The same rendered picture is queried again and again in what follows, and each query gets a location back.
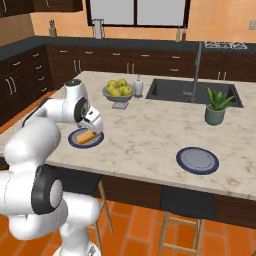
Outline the knife block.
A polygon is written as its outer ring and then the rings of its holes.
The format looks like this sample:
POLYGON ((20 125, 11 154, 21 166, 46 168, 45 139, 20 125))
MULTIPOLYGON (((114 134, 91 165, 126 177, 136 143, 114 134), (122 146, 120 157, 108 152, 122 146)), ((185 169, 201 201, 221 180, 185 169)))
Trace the knife block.
POLYGON ((54 20, 50 20, 49 24, 50 24, 50 28, 49 28, 50 37, 56 37, 57 36, 57 30, 56 30, 56 27, 55 27, 54 20))

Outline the hob with grey grates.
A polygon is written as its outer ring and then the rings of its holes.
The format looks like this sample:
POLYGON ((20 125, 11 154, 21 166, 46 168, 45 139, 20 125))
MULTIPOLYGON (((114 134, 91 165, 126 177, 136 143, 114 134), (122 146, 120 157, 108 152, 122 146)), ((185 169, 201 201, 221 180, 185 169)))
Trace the hob with grey grates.
POLYGON ((215 42, 215 41, 205 41, 205 48, 208 49, 231 49, 231 50, 247 50, 248 47, 244 43, 240 42, 215 42))

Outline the dark wood upper cupboards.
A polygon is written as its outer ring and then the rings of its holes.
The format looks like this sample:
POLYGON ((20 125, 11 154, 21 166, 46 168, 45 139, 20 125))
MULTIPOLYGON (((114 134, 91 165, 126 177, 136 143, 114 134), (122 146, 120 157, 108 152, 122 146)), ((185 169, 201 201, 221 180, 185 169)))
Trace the dark wood upper cupboards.
POLYGON ((0 0, 0 18, 33 12, 78 12, 82 0, 0 0))

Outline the black seat wooden stool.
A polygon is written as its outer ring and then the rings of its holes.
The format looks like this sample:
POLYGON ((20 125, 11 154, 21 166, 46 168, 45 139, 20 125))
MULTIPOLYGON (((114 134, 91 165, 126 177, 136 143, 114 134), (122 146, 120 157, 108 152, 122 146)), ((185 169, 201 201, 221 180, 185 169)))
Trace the black seat wooden stool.
POLYGON ((57 167, 55 171, 63 185, 68 217, 60 228, 62 244, 53 256, 102 256, 98 227, 102 210, 114 233, 102 175, 64 167, 57 167))
POLYGON ((159 237, 158 256, 161 256, 163 248, 182 251, 193 256, 201 256, 205 221, 214 220, 216 216, 214 195, 190 189, 163 186, 161 188, 160 208, 164 211, 164 218, 159 237), (170 222, 194 228, 191 248, 165 242, 170 222))

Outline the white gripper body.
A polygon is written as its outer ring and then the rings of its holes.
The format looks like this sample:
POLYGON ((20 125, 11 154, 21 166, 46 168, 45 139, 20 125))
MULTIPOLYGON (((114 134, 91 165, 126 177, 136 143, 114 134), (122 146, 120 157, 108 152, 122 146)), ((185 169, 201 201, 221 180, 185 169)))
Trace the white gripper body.
POLYGON ((88 130, 95 132, 95 133, 101 133, 103 131, 103 122, 101 119, 97 119, 93 123, 88 123, 84 120, 78 123, 78 126, 80 128, 87 128, 88 130))

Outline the grey sink tap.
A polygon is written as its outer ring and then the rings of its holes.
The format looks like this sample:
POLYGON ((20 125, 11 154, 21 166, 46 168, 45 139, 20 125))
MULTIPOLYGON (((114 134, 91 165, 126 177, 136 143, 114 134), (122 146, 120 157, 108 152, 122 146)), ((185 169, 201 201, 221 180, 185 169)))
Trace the grey sink tap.
POLYGON ((185 86, 185 90, 183 91, 183 95, 188 96, 190 98, 189 102, 191 103, 194 103, 196 101, 196 89, 197 89, 197 81, 198 81, 198 74, 199 74, 200 61, 201 61, 201 53, 202 53, 202 41, 199 41, 197 56, 195 60, 196 70, 195 70, 192 90, 187 91, 185 86))

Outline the orange hot dog bun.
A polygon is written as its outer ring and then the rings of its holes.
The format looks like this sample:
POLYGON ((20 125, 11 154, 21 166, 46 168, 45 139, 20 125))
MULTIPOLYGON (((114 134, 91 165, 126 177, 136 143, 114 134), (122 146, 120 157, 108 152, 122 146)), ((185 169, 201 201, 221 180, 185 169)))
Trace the orange hot dog bun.
POLYGON ((91 130, 87 130, 86 132, 83 132, 80 135, 76 136, 76 141, 78 144, 85 144, 92 139, 96 138, 99 135, 99 132, 94 132, 91 130))

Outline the green plant in grey pot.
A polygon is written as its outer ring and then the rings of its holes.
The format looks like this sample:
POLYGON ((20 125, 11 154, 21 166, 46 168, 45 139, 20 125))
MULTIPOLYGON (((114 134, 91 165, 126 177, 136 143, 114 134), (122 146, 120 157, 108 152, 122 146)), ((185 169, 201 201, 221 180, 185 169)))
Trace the green plant in grey pot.
POLYGON ((228 103, 233 99, 233 96, 228 97, 222 92, 207 88, 210 103, 206 106, 205 122, 212 126, 220 125, 224 120, 224 115, 228 103))

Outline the dark wood lower cupboards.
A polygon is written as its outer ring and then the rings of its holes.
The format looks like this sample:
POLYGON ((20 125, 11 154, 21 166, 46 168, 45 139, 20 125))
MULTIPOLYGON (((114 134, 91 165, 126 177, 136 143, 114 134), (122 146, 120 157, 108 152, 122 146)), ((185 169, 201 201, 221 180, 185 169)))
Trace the dark wood lower cupboards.
POLYGON ((0 62, 0 126, 52 90, 44 46, 0 62))
MULTIPOLYGON (((192 78, 196 51, 93 48, 47 45, 53 84, 59 89, 82 71, 192 78)), ((256 55, 201 52, 201 79, 256 83, 256 55)))

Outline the dark sink basin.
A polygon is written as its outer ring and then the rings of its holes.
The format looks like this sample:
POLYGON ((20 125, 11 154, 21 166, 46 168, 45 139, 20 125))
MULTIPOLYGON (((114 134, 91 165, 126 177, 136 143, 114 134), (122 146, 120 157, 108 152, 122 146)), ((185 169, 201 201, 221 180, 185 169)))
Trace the dark sink basin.
MULTIPOLYGON (((198 82, 196 86, 196 103, 209 104, 210 98, 207 88, 222 92, 227 97, 231 97, 228 103, 229 107, 242 108, 243 104, 239 97, 234 84, 198 82)), ((154 79, 147 93, 147 99, 173 101, 173 102, 190 102, 190 96, 184 95, 184 92, 191 92, 193 89, 192 81, 154 79)))

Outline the grey pedestal fruit bowl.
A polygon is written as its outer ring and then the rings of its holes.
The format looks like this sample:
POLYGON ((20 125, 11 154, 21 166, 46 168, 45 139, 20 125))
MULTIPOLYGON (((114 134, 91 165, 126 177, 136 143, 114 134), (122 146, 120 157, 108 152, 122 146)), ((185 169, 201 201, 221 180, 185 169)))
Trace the grey pedestal fruit bowl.
POLYGON ((126 96, 112 96, 107 93, 106 87, 102 89, 102 94, 113 103, 112 107, 115 109, 126 109, 129 104, 129 100, 134 96, 134 93, 126 96))

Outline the dark wood island base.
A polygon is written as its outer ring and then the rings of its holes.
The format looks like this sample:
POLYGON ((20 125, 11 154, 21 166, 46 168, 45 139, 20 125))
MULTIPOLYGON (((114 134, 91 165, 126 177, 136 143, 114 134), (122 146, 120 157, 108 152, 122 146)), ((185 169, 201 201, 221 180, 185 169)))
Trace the dark wood island base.
MULTIPOLYGON (((160 208, 164 185, 132 179, 102 176, 108 200, 156 210, 160 208)), ((213 221, 256 229, 256 201, 213 194, 216 216, 213 221)))

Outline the white paper towel roll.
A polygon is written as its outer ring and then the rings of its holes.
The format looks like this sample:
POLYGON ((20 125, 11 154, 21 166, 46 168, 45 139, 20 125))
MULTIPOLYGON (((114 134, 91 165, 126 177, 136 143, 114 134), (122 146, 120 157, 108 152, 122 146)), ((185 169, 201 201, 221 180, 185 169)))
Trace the white paper towel roll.
POLYGON ((93 19, 94 38, 102 40, 104 38, 103 19, 93 19))

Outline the black framed window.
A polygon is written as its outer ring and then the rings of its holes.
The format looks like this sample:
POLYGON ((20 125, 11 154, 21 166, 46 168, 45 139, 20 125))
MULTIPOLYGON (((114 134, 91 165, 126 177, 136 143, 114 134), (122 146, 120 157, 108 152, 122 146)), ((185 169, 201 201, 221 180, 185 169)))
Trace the black framed window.
POLYGON ((85 0, 87 21, 108 27, 185 28, 191 0, 85 0))

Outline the blue rimmed grey plate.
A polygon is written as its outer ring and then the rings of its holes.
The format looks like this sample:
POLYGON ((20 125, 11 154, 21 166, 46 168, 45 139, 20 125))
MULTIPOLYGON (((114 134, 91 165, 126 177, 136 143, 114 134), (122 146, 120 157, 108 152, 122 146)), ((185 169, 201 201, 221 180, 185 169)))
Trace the blue rimmed grey plate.
POLYGON ((218 158, 209 150, 185 147, 176 154, 176 162, 185 171, 195 175, 209 175, 219 168, 218 158))
POLYGON ((87 128, 80 128, 75 131, 73 131, 69 136, 68 136, 68 142, 71 146, 79 149, 85 149, 85 148, 92 148, 100 144, 103 139, 104 139, 104 133, 101 132, 99 135, 97 135, 95 138, 92 140, 85 142, 83 144, 79 144, 77 142, 77 136, 81 135, 84 132, 87 132, 87 128))

